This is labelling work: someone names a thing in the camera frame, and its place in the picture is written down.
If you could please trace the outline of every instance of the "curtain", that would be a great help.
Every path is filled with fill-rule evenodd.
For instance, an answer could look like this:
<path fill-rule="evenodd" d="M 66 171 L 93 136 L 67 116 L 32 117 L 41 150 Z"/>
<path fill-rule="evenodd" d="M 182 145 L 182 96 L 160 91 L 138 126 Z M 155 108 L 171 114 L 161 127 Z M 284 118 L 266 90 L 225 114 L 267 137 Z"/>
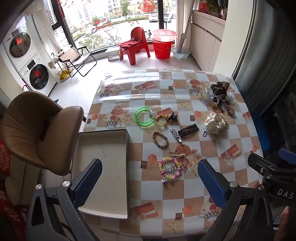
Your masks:
<path fill-rule="evenodd" d="M 51 53 L 57 54 L 61 47 L 55 38 L 54 31 L 46 14 L 43 0 L 35 0 L 27 9 L 26 14 L 33 14 L 37 31 L 42 39 L 45 50 L 50 56 Z"/>
<path fill-rule="evenodd" d="M 192 11 L 192 1 L 194 0 L 177 0 L 177 43 L 178 46 L 180 41 L 180 36 L 185 32 L 188 17 Z M 194 6 L 197 6 L 199 0 L 195 0 Z M 183 47 L 190 49 L 190 39 L 191 39 L 191 21 L 187 31 L 186 39 L 184 41 Z"/>

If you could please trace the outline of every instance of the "table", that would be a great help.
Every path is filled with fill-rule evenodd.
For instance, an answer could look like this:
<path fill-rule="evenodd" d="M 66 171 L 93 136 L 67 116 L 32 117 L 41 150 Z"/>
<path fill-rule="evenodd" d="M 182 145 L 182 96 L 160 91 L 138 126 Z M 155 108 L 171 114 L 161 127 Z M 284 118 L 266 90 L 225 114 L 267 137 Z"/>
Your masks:
<path fill-rule="evenodd" d="M 199 95 L 188 88 L 209 87 L 217 81 L 230 83 L 228 95 L 235 116 L 206 106 Z M 160 113 L 178 114 L 178 122 L 167 127 L 151 125 L 142 128 L 133 114 L 143 106 Z M 229 123 L 221 135 L 202 136 L 204 121 L 210 112 L 218 112 Z M 179 145 L 170 133 L 196 123 L 199 131 L 183 138 Z M 248 167 L 250 152 L 262 156 L 257 132 L 242 96 L 230 77 L 208 72 L 178 69 L 131 70 L 109 74 L 101 82 L 94 97 L 84 131 L 106 128 L 127 128 L 129 143 L 130 217 L 127 220 L 84 215 L 91 228 L 134 237 L 174 237 L 204 233 L 213 224 L 221 209 L 213 203 L 197 173 L 199 160 L 207 159 L 228 181 L 254 187 L 261 178 Z M 152 134 L 159 131 L 169 141 L 160 149 Z M 159 161 L 169 151 L 185 153 L 180 162 L 187 172 L 179 180 L 162 183 Z M 243 213 L 240 208 L 236 220 Z"/>
<path fill-rule="evenodd" d="M 112 59 L 112 56 L 111 56 L 111 53 L 117 51 L 118 53 L 118 56 L 120 57 L 120 54 L 119 54 L 119 46 L 115 46 L 115 47 L 111 47 L 111 48 L 108 48 L 105 53 L 107 53 L 107 56 L 108 56 L 108 61 L 110 61 Z"/>

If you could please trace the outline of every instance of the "brown leather chair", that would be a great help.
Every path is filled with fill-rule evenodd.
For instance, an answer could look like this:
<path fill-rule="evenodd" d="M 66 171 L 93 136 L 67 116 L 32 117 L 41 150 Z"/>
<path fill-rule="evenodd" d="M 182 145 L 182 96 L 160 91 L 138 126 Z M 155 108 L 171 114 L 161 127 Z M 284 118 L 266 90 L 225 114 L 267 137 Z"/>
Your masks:
<path fill-rule="evenodd" d="M 3 142 L 24 162 L 65 176 L 82 120 L 85 118 L 80 106 L 63 109 L 39 92 L 23 92 L 4 114 Z"/>

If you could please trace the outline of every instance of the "dryer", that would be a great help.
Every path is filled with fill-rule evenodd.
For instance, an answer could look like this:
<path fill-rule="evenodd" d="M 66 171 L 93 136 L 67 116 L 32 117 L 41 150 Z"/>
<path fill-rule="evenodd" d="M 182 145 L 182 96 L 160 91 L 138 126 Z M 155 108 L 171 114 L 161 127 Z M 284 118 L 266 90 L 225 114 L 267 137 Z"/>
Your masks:
<path fill-rule="evenodd" d="M 56 84 L 52 73 L 48 70 L 47 64 L 40 54 L 36 54 L 29 60 L 28 64 L 21 69 L 20 75 L 33 91 L 40 92 L 46 96 L 49 95 Z"/>
<path fill-rule="evenodd" d="M 17 72 L 37 54 L 25 17 L 16 21 L 3 40 L 5 51 Z"/>

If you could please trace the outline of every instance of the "green ring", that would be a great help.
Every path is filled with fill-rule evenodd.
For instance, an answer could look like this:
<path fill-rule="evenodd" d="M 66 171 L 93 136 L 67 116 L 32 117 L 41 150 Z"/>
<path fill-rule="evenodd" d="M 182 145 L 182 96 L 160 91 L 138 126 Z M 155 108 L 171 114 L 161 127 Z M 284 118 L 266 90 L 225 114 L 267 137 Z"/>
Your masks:
<path fill-rule="evenodd" d="M 137 109 L 137 111 L 135 112 L 135 121 L 138 123 L 138 125 L 140 126 L 149 126 L 151 125 L 153 122 L 154 122 L 154 115 L 152 116 L 152 119 L 147 121 L 147 122 L 140 122 L 137 117 L 138 117 L 138 114 L 142 111 L 149 111 L 151 112 L 151 109 L 149 107 L 141 107 L 139 109 Z"/>

